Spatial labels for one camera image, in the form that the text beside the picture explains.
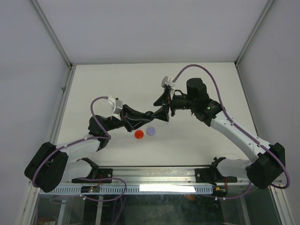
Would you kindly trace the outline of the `purple charging case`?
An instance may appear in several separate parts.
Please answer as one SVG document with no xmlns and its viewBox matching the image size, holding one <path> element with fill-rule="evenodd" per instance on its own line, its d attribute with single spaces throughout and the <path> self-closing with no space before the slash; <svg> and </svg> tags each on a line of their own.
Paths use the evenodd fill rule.
<svg viewBox="0 0 300 225">
<path fill-rule="evenodd" d="M 149 135 L 149 136 L 153 136 L 153 135 L 156 133 L 156 130 L 155 130 L 154 127 L 148 127 L 148 128 L 146 129 L 146 133 L 147 133 L 147 135 Z"/>
</svg>

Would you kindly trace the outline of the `black charging case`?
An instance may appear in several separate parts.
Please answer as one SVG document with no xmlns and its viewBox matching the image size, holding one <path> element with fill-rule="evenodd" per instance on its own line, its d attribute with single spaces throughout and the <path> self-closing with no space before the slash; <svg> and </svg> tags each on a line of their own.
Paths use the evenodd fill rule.
<svg viewBox="0 0 300 225">
<path fill-rule="evenodd" d="M 153 114 L 152 111 L 147 111 L 147 112 L 145 112 L 144 117 L 150 120 L 152 118 L 152 114 Z"/>
</svg>

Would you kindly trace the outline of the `red charging case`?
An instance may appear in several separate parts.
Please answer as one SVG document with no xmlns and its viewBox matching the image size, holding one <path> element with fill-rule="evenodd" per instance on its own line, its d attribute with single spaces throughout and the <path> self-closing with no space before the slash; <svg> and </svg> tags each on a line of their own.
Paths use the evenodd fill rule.
<svg viewBox="0 0 300 225">
<path fill-rule="evenodd" d="M 135 138 L 142 139 L 144 137 L 144 132 L 142 130 L 135 131 Z"/>
</svg>

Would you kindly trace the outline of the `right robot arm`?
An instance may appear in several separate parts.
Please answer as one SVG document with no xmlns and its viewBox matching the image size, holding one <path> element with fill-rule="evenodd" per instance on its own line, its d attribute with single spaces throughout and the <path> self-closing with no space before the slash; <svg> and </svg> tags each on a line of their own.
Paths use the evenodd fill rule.
<svg viewBox="0 0 300 225">
<path fill-rule="evenodd" d="M 164 92 L 154 103 L 161 107 L 163 120 L 169 121 L 176 110 L 189 109 L 199 121 L 223 134 L 247 156 L 246 160 L 214 158 L 209 173 L 212 180 L 221 181 L 228 176 L 246 178 L 265 189 L 286 172 L 284 147 L 279 143 L 270 144 L 245 130 L 228 114 L 220 100 L 209 97 L 202 79 L 190 78 L 186 82 L 187 93 L 179 95 L 176 95 L 175 81 L 167 76 L 163 78 Z"/>
</svg>

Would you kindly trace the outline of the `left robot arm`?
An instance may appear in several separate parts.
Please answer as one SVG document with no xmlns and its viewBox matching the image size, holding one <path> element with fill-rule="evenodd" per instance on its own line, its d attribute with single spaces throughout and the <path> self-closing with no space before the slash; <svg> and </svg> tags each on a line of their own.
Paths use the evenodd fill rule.
<svg viewBox="0 0 300 225">
<path fill-rule="evenodd" d="M 76 141 L 57 147 L 43 143 L 24 170 L 32 184 L 44 192 L 54 190 L 62 181 L 94 182 L 101 179 L 99 166 L 87 157 L 105 148 L 110 141 L 108 132 L 125 128 L 128 132 L 154 120 L 152 111 L 139 112 L 123 105 L 118 116 L 90 118 L 89 133 Z"/>
</svg>

